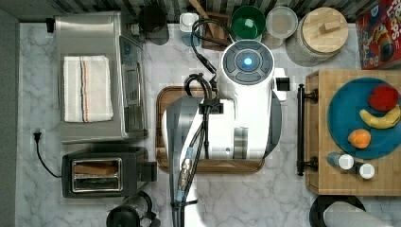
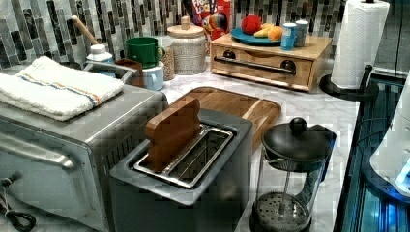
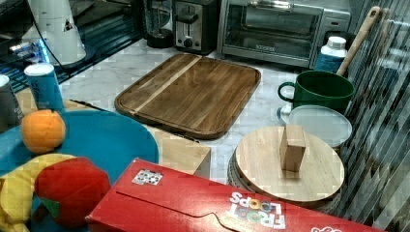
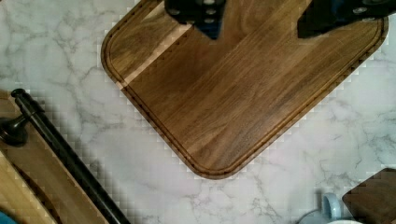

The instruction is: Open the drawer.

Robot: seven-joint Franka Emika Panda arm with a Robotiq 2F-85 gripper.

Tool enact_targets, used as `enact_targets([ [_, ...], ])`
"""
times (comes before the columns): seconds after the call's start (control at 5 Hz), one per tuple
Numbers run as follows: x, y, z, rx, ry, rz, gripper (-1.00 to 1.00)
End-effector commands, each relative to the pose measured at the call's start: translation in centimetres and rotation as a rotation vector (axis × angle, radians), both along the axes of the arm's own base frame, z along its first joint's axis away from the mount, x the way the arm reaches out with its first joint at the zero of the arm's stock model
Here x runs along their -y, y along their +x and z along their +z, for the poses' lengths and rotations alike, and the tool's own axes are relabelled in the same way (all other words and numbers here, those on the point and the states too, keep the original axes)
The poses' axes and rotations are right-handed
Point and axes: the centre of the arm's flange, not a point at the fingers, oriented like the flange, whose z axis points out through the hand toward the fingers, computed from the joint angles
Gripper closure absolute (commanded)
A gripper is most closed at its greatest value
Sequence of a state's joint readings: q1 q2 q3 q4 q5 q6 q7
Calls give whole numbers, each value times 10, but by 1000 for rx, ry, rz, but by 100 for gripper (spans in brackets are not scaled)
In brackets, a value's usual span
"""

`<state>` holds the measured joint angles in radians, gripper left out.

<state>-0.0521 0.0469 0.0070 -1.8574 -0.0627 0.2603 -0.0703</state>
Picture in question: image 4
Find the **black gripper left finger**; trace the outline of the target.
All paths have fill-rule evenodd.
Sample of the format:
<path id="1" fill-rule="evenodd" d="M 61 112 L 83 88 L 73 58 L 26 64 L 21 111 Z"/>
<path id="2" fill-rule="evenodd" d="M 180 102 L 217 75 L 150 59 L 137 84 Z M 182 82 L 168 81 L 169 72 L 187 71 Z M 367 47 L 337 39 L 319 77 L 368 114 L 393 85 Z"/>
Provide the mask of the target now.
<path id="1" fill-rule="evenodd" d="M 212 40 L 219 37 L 226 0 L 164 0 L 168 15 L 180 24 L 192 24 Z"/>

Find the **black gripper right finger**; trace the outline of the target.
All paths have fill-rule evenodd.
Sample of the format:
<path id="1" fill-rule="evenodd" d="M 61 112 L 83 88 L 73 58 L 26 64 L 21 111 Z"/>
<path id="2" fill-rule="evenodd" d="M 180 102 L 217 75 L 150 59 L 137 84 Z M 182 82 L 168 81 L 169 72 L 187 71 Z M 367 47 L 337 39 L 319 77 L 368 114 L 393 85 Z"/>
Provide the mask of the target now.
<path id="1" fill-rule="evenodd" d="M 385 18 L 396 11 L 396 0 L 312 0 L 297 21 L 299 38 L 311 38 L 357 21 Z"/>

